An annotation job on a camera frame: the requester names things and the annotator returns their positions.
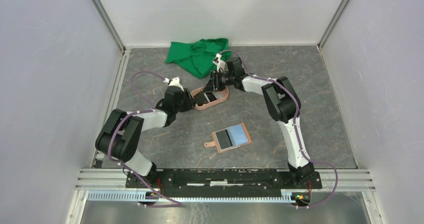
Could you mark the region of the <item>pink oval tray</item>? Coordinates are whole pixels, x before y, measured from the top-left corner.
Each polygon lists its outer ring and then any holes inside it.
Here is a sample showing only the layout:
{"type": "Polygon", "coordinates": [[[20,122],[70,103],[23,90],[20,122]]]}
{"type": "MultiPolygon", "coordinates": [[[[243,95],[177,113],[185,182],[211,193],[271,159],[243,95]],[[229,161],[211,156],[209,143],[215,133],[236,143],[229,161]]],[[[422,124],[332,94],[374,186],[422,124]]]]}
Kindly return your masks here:
{"type": "Polygon", "coordinates": [[[229,89],[225,87],[222,91],[207,93],[204,87],[201,87],[192,90],[191,95],[194,98],[195,109],[201,111],[226,101],[229,97],[229,89]]]}

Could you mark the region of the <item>brown leather card holder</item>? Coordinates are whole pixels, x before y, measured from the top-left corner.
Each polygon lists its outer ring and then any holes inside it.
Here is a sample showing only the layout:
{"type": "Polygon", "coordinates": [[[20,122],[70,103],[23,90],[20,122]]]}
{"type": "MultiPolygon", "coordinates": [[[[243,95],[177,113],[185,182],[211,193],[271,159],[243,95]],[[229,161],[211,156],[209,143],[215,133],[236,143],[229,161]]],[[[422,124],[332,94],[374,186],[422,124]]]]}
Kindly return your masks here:
{"type": "Polygon", "coordinates": [[[224,130],[224,129],[212,132],[211,136],[213,138],[213,141],[205,142],[203,146],[206,147],[206,148],[215,147],[217,149],[218,153],[223,153],[223,152],[233,150],[233,149],[239,148],[241,146],[248,145],[248,144],[252,143],[252,139],[251,139],[251,137],[248,133],[248,130],[247,130],[244,123],[233,125],[233,126],[225,128],[225,129],[229,132],[230,139],[232,141],[233,147],[228,148],[228,149],[224,149],[224,150],[220,150],[218,143],[217,143],[215,133],[218,132],[218,131],[224,130]]]}

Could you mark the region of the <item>black card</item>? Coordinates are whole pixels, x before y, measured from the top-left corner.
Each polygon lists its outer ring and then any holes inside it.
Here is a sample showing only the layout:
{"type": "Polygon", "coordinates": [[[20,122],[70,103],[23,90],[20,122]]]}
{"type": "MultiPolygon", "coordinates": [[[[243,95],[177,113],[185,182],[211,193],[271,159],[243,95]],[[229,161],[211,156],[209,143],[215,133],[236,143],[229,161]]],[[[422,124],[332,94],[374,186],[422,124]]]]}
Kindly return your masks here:
{"type": "Polygon", "coordinates": [[[226,129],[216,132],[215,136],[220,150],[233,147],[229,132],[226,129]]]}
{"type": "Polygon", "coordinates": [[[214,92],[204,93],[207,104],[215,105],[218,98],[214,95],[214,92]]]}

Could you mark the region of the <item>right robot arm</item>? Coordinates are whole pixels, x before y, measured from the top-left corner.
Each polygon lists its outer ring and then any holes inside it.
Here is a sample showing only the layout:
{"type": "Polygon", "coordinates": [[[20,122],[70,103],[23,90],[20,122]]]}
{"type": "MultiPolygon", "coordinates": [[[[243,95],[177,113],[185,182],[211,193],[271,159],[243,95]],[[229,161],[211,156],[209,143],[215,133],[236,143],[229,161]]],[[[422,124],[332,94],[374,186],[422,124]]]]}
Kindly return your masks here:
{"type": "Polygon", "coordinates": [[[315,172],[307,153],[300,127],[301,103],[287,77],[277,79],[259,77],[249,73],[239,57],[223,61],[221,54],[213,58],[216,70],[204,91],[222,91],[233,86],[243,92],[263,96],[270,117],[279,125],[288,150],[289,182],[295,188],[308,183],[315,172]]]}

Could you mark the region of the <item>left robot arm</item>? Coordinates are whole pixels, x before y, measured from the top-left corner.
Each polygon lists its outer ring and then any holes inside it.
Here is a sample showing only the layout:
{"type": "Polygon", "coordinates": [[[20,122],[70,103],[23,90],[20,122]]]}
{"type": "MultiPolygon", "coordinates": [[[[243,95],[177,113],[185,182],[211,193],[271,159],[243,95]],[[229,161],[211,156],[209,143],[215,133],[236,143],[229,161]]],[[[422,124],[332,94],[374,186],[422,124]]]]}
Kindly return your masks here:
{"type": "Polygon", "coordinates": [[[196,104],[188,88],[168,87],[154,109],[127,112],[114,109],[102,127],[95,148],[110,160],[138,174],[144,187],[157,182],[157,166],[138,151],[141,133],[171,125],[178,113],[194,109],[196,104]]]}

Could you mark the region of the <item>green cloth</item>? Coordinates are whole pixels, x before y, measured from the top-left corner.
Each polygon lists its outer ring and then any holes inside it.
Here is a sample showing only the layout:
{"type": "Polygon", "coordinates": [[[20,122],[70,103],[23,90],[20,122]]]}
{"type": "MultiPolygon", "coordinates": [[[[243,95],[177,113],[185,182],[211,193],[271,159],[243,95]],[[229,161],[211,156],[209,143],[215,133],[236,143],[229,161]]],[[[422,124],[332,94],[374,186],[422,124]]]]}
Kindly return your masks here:
{"type": "Polygon", "coordinates": [[[201,79],[217,68],[213,63],[216,54],[228,49],[229,40],[226,38],[200,39],[194,43],[171,42],[165,62],[176,64],[201,79]]]}

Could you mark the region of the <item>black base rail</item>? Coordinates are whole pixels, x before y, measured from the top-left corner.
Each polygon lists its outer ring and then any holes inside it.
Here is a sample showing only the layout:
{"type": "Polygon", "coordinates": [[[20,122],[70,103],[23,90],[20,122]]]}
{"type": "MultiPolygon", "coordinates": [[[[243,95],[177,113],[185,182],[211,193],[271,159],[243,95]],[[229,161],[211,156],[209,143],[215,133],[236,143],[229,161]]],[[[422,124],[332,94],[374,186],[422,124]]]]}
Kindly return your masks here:
{"type": "Polygon", "coordinates": [[[166,197],[280,197],[282,190],[321,189],[319,172],[297,177],[287,169],[158,169],[145,181],[166,197]]]}

